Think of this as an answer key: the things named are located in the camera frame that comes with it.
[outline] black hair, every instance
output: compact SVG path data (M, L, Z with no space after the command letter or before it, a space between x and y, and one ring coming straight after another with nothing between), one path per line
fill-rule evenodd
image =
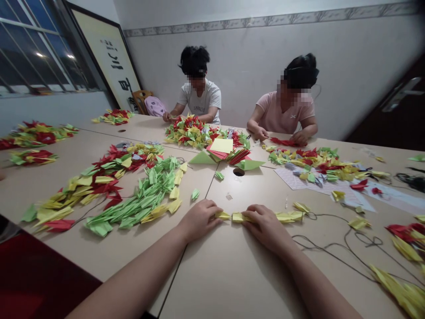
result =
M295 69L297 67L304 67L309 69L316 68L316 57L313 53L308 53L307 55L300 55L296 57L288 66L286 67L288 70Z
M318 74L316 57L308 53L292 60L283 73L283 79L289 89L311 89L316 84Z
M204 78L207 73L209 53L205 47L185 47L180 57L180 69L189 77Z

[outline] person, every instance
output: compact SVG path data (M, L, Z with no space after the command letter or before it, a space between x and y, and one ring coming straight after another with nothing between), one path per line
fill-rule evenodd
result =
M254 139L269 138L267 131L293 134L291 141L306 145L317 133L313 99L308 89L316 84L319 70L316 57L309 53L295 58L283 72L277 91L263 95L247 123ZM302 130L294 134L298 122Z
M174 269L185 246L222 223L214 218L221 211L208 199L194 205L175 228L102 284L67 319L140 318ZM312 318L361 318L298 248L270 209L251 205L242 214L254 221L243 223L248 231L287 265Z
M200 121L220 124L221 91L218 86L205 78L207 63L209 53L204 47L184 48L179 67L187 76L189 83L182 86L174 109L162 116L165 122L172 121L182 114L188 105L190 112L198 116Z

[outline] decorative wall trim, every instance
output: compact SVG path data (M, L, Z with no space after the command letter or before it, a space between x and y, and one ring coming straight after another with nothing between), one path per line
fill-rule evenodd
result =
M163 27L124 30L126 37L164 35L173 33L201 32L212 30L242 29L251 27L270 27L286 24L318 23L345 21L355 19L380 18L387 16L414 15L419 11L416 2L382 4L356 8L304 12L280 16L263 16L256 18L232 19L211 22L198 22Z

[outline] red floor mat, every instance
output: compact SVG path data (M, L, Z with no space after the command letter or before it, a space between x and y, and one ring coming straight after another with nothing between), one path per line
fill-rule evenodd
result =
M64 318L100 285L27 233L0 245L2 318Z

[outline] white wall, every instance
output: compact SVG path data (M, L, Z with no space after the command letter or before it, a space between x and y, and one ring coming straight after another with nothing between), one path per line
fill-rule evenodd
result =
M289 13L314 12L408 1L409 0L114 0L123 30L258 16L275 16ZM73 0L72 2L87 3L89 1Z
M113 0L68 0L69 2L120 23Z
M320 70L317 83L322 86L316 100L317 136L340 140L420 52L417 18L142 36L127 38L127 42L144 88L154 91L169 110L185 81L177 66L182 49L207 46L211 56L207 77L222 92L221 122L238 127L246 125L256 101L276 89L286 65L300 54L313 52Z
M6 136L22 121L47 125L88 123L111 108L105 92L0 98L0 136Z

